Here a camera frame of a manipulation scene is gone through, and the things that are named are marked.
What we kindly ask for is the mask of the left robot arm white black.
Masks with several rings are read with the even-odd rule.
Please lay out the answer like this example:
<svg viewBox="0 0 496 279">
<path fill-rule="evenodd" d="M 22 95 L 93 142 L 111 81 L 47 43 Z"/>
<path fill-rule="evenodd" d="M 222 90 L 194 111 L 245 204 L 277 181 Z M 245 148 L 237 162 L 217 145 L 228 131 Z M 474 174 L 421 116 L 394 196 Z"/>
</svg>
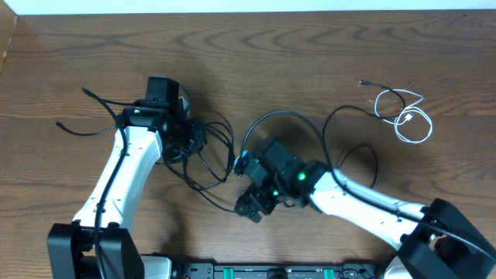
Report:
<svg viewBox="0 0 496 279">
<path fill-rule="evenodd" d="M 191 96 L 168 77 L 150 77 L 146 95 L 112 113 L 115 141 L 93 192 L 69 224 L 47 236 L 55 278 L 180 278 L 182 268 L 159 253 L 141 254 L 135 212 L 158 160 L 175 164 L 202 149 L 205 134 L 189 118 Z"/>
</svg>

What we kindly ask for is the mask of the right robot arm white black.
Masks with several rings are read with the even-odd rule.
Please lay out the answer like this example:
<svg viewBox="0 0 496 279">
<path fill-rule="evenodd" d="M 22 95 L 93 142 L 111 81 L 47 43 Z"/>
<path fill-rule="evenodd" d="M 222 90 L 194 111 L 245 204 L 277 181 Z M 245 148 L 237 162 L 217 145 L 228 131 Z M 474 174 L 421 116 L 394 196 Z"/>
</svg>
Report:
<svg viewBox="0 0 496 279">
<path fill-rule="evenodd" d="M 486 278 L 495 267 L 495 248 L 453 204 L 402 201 L 363 186 L 335 168 L 302 161 L 281 141 L 267 138 L 234 163 L 251 180 L 236 213 L 259 222 L 285 201 L 359 226 L 396 254 L 383 278 Z"/>
</svg>

